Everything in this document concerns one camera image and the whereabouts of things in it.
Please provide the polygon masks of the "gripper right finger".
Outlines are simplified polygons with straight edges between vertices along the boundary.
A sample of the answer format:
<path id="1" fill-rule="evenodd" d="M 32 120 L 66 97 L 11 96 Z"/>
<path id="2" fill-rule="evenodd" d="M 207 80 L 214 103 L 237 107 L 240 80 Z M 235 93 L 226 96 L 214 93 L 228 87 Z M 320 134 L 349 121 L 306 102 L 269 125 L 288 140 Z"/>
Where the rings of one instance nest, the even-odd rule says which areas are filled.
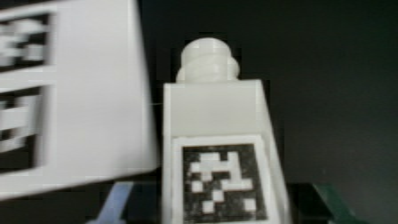
<path id="1" fill-rule="evenodd" d="M 315 184 L 324 205 L 331 212 L 327 224 L 370 224 L 354 214 L 331 184 Z"/>

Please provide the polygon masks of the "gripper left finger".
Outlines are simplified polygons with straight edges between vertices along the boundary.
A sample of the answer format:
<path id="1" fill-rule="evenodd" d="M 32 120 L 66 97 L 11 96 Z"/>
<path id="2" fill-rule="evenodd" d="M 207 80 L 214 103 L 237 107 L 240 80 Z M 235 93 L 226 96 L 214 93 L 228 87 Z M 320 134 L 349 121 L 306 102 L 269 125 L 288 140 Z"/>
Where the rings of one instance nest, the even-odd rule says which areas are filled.
<path id="1" fill-rule="evenodd" d="M 100 215 L 86 224 L 127 224 L 123 216 L 128 197 L 134 189 L 132 182 L 118 182 L 112 186 L 109 197 L 104 203 Z"/>

